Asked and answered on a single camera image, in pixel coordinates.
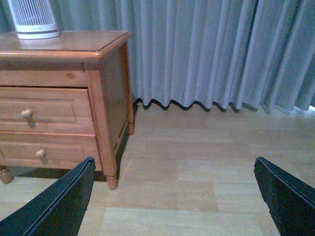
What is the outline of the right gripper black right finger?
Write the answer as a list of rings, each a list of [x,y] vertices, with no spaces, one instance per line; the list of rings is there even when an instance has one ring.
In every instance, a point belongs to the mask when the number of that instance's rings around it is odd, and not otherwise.
[[[254,175],[270,215],[282,236],[315,234],[315,189],[264,157]]]

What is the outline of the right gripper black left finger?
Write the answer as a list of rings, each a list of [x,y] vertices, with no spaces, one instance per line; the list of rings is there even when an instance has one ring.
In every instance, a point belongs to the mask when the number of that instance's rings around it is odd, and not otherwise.
[[[2,236],[76,236],[90,201],[95,161],[83,162],[0,222]]]

